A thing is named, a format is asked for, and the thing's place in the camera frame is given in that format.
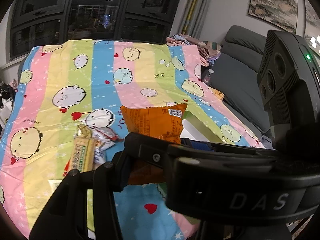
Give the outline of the small dark bottle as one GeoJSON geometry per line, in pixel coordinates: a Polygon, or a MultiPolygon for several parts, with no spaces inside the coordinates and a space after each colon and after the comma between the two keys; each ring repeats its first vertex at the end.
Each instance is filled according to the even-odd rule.
{"type": "Polygon", "coordinates": [[[214,74],[214,70],[213,69],[208,69],[204,78],[203,78],[203,82],[207,85],[209,85],[210,80],[212,78],[212,75],[214,74]]]}

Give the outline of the pale yellow corn snack bag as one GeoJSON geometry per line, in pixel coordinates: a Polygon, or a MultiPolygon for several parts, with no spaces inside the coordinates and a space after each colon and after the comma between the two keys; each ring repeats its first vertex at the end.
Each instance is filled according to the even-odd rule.
{"type": "Polygon", "coordinates": [[[50,179],[48,180],[51,191],[54,192],[58,186],[61,184],[62,179],[50,179]]]}

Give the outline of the grey sofa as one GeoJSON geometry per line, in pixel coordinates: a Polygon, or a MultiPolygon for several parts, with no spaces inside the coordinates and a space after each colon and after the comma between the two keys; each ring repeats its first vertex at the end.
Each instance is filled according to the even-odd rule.
{"type": "Polygon", "coordinates": [[[213,70],[209,86],[222,92],[225,106],[269,149],[272,139],[268,114],[257,85],[266,37],[239,25],[227,31],[221,55],[209,67],[201,67],[201,79],[213,70]]]}

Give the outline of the soda cracker sleeve packet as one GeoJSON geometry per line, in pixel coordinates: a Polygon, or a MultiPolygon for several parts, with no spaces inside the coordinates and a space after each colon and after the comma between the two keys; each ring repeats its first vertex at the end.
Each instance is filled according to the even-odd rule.
{"type": "Polygon", "coordinates": [[[94,138],[76,137],[69,160],[68,170],[76,169],[80,172],[93,170],[94,150],[97,140],[94,138]]]}

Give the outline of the red white snack wrapper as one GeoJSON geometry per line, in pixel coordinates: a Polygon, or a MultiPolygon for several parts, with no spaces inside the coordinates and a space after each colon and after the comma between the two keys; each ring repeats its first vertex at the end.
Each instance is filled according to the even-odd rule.
{"type": "Polygon", "coordinates": [[[116,132],[114,132],[111,128],[108,127],[102,127],[97,128],[97,131],[102,134],[106,139],[109,139],[114,142],[122,142],[124,139],[122,139],[119,135],[117,135],[116,132]]]}

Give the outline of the colourful cartoon striped bedsheet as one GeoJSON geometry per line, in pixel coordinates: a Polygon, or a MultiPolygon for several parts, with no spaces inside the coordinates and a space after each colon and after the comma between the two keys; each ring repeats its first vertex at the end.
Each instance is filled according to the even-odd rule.
{"type": "Polygon", "coordinates": [[[61,179],[76,127],[128,131],[121,106],[187,104],[227,144],[262,144],[200,80],[196,46],[77,40],[34,47],[1,138],[1,204],[28,237],[61,179]]]}

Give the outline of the dark framed window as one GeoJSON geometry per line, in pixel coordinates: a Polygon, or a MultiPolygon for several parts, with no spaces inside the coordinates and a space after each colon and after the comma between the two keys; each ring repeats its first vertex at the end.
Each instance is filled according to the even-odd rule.
{"type": "Polygon", "coordinates": [[[180,0],[16,0],[10,56],[68,40],[124,40],[162,44],[180,0]]]}

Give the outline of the green white cardboard box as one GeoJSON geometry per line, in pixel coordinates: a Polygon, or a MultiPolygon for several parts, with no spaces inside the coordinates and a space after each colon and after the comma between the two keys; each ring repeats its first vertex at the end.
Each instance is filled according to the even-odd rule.
{"type": "Polygon", "coordinates": [[[183,130],[180,137],[185,139],[205,142],[224,143],[214,132],[212,132],[204,123],[202,123],[191,112],[186,111],[182,118],[183,130]]]}

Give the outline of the framed landscape painting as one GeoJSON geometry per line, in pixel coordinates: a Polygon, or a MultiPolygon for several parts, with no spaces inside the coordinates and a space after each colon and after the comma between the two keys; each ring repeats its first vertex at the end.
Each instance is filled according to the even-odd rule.
{"type": "Polygon", "coordinates": [[[248,14],[289,33],[296,33],[297,0],[250,0],[248,14]]]}

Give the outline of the white blue snack packet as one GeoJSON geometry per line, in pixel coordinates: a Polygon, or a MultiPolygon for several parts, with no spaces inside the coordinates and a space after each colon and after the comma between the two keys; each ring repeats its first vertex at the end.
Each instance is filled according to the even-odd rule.
{"type": "Polygon", "coordinates": [[[97,169],[99,166],[106,162],[106,151],[107,149],[114,146],[116,143],[111,140],[97,140],[94,148],[94,160],[93,169],[97,169]]]}

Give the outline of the gold foil snack wrapper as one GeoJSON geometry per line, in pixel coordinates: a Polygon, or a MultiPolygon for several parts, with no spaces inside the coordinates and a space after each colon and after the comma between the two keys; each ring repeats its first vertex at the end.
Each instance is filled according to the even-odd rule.
{"type": "Polygon", "coordinates": [[[76,127],[76,131],[75,131],[74,137],[75,138],[79,137],[79,138],[91,139],[92,131],[88,126],[86,126],[84,124],[79,124],[76,127]]]}

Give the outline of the black white clothes pile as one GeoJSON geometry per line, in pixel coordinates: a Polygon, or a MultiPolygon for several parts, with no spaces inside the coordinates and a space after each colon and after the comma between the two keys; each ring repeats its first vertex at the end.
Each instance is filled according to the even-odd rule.
{"type": "Polygon", "coordinates": [[[15,95],[17,92],[18,82],[13,79],[11,83],[6,84],[1,82],[1,110],[0,110],[0,119],[1,119],[1,129],[4,129],[9,117],[11,115],[15,95]]]}

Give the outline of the orange snack bag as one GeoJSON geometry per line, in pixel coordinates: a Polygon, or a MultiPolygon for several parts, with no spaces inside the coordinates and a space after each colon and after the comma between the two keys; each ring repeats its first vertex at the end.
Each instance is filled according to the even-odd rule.
{"type": "MultiPolygon", "coordinates": [[[[186,108],[186,103],[179,103],[148,108],[121,106],[120,110],[129,132],[180,144],[183,130],[182,116],[186,108]]],[[[128,184],[143,185],[164,181],[163,168],[139,161],[130,174],[128,184]]]]}

